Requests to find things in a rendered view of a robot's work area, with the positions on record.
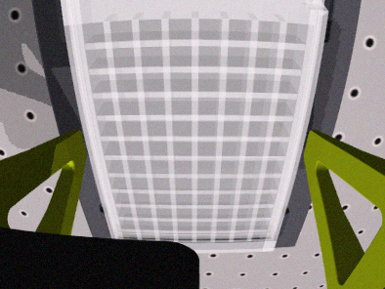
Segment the grey perforated base plate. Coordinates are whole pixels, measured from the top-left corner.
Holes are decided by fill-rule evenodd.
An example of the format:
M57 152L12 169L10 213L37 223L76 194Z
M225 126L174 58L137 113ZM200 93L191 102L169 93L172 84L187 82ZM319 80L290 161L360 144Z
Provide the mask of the grey perforated base plate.
M40 55L32 1L0 0L0 160L60 135ZM348 73L332 138L385 159L385 0L362 0ZM61 170L9 210L10 228L36 231ZM381 212L329 174L365 252ZM71 235L93 237L79 200ZM313 203L295 247L196 254L200 289L327 289Z

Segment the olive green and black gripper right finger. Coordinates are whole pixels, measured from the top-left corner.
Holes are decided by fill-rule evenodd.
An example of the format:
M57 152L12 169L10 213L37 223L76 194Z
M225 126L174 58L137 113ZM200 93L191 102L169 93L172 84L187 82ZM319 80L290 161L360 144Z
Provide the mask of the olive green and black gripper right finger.
M304 161L327 289L383 289L385 159L318 130L310 130ZM365 252L342 209L328 169L374 204L382 214L382 226Z

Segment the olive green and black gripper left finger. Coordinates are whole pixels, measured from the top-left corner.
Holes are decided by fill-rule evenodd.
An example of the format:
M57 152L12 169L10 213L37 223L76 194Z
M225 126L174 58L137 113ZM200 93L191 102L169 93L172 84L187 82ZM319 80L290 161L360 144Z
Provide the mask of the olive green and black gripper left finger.
M81 130L75 129L0 160L0 227L10 228L9 210L62 169L36 232L71 235L86 157Z

